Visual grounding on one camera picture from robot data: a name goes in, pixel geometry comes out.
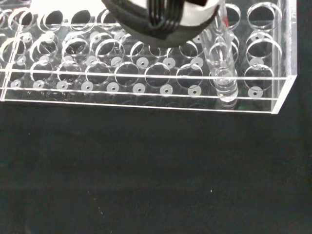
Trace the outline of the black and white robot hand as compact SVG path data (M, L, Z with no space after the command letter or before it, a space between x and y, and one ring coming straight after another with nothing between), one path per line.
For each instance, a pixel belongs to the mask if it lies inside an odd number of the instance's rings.
M179 47L197 37L217 16L219 0L104 0L121 27L154 47Z

